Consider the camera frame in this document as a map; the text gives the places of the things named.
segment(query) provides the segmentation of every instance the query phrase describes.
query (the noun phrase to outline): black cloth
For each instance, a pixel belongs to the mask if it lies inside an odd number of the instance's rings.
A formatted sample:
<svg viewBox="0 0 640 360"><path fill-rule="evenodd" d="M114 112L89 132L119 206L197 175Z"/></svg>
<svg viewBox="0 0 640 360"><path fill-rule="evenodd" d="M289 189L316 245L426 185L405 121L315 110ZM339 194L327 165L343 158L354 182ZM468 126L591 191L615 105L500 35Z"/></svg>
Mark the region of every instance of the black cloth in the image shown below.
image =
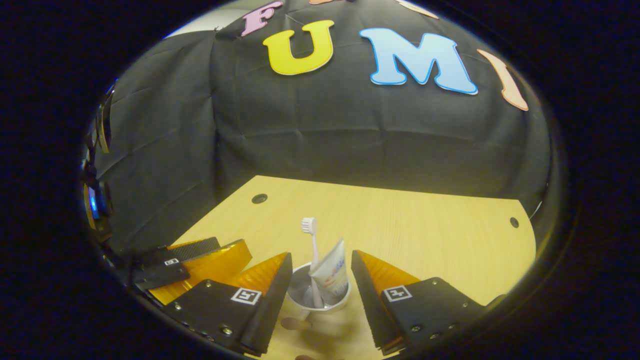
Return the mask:
<svg viewBox="0 0 640 360"><path fill-rule="evenodd" d="M301 27L317 20L335 23L331 60L300 75L274 72L262 41L291 29L292 54L308 56ZM113 193L114 248L171 244L255 175L518 199L533 215L550 166L548 115L508 58L394 1L293 0L266 22L245 37L237 19L164 39L117 81L112 150L97 156ZM451 38L477 95L440 88L436 69L420 85L401 63L405 84L372 83L365 28L393 29L414 45L424 33ZM507 64L529 111L506 102L477 49Z"/></svg>

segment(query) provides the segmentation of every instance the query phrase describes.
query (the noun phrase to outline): yellow letter u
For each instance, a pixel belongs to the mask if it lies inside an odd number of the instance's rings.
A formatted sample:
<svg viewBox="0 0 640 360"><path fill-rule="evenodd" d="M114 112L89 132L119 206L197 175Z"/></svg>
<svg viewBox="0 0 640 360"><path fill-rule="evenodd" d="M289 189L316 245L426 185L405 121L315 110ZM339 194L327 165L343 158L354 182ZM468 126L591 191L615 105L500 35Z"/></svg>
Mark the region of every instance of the yellow letter u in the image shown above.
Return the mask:
<svg viewBox="0 0 640 360"><path fill-rule="evenodd" d="M293 30L286 30L264 39L262 45L269 49L269 62L273 71L282 75L297 75L322 67L333 56L333 44L329 27L333 25L331 20L311 22L302 27L303 31L311 33L314 43L314 52L306 58L296 59L291 54L289 38L294 34Z"/></svg>

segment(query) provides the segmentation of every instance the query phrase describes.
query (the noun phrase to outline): toothbrush head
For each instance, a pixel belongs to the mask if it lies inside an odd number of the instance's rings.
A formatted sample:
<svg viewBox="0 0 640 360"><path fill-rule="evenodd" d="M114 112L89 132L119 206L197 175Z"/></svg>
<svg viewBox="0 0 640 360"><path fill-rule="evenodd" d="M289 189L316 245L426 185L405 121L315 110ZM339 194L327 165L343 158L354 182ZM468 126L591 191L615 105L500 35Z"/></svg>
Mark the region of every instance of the toothbrush head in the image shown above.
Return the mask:
<svg viewBox="0 0 640 360"><path fill-rule="evenodd" d="M316 218L302 218L302 232L314 235L318 231Z"/></svg>

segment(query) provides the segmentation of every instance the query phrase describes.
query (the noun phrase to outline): black fabric backdrop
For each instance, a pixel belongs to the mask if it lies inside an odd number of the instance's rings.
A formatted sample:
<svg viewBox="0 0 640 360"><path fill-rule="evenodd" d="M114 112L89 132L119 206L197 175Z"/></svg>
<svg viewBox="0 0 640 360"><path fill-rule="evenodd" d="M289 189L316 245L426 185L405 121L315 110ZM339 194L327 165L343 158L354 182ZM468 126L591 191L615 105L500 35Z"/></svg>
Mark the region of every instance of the black fabric backdrop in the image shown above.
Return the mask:
<svg viewBox="0 0 640 360"><path fill-rule="evenodd" d="M513 314L539 327L505 336L473 358L638 358L638 249L637 236L630 237L637 221L637 6L448 3L467 14L456 20L479 28L518 69L535 74L530 80L560 120L572 190L582 203L563 261ZM3 355L217 358L125 296L98 266L75 192L79 139L99 95L141 50L211 6L3 2L3 125L10 128L2 149L10 223L4 249L15 260L3 263ZM427 7L452 13L441 2Z"/></svg>
<svg viewBox="0 0 640 360"><path fill-rule="evenodd" d="M313 51L302 25L325 19L335 23L326 65L296 76L271 69L265 38L294 30L292 54L302 58ZM170 245L258 174L519 199L529 216L542 201L550 151L540 100L508 58L468 31L387 0L290 0L264 28L241 37L244 27L240 18L167 38L120 76L111 151L97 155L116 208L113 248ZM372 83L366 28L415 45L424 33L453 39L478 94L440 88L437 69L425 85ZM503 99L476 49L509 64L529 111Z"/></svg>

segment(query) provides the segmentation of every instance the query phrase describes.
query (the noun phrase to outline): foam letter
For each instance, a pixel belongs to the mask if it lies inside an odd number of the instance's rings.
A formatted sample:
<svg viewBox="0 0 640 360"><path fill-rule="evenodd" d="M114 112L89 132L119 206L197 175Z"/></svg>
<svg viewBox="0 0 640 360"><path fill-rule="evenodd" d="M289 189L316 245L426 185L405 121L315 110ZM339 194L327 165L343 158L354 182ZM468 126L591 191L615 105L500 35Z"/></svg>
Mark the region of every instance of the foam letter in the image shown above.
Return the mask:
<svg viewBox="0 0 640 360"><path fill-rule="evenodd" d="M527 102L524 101L524 99L522 98L522 94L518 90L518 85L516 85L515 81L513 81L513 78L507 70L507 65L505 65L502 60L496 58L490 53L487 53L486 51L478 49L478 52L487 60L489 60L495 71L498 73L498 77L500 78L503 87L502 97L507 100L508 103L520 110L529 110Z"/></svg>
<svg viewBox="0 0 640 360"><path fill-rule="evenodd" d="M401 85L406 82L406 75L397 69L397 58L418 84L426 84L433 63L437 63L440 73L435 81L439 87L470 95L478 93L456 51L456 43L450 38L426 33L420 46L415 47L391 29L364 29L360 36L368 38L373 45L378 65L378 71L371 74L373 83Z"/></svg>
<svg viewBox="0 0 640 360"><path fill-rule="evenodd" d="M273 10L273 8L278 8L282 6L282 2L281 1L276 1L274 3L271 4L267 4L265 6L263 6L262 8L259 8L258 10L254 10L248 14L246 14L243 19L244 19L244 31L240 34L241 36L245 36L248 35L250 33L253 33L254 31L258 30L258 29L262 29L267 23L263 22L263 19L270 19L273 14L275 13L275 11Z"/></svg>
<svg viewBox="0 0 640 360"><path fill-rule="evenodd" d="M269 49L269 62L273 71L282 75L297 75L316 70L326 64L333 56L330 26L333 26L333 21L320 20L302 27L303 31L311 33L314 52L301 59L296 59L291 54L289 38L293 36L293 30L285 30L264 39L262 44Z"/></svg>

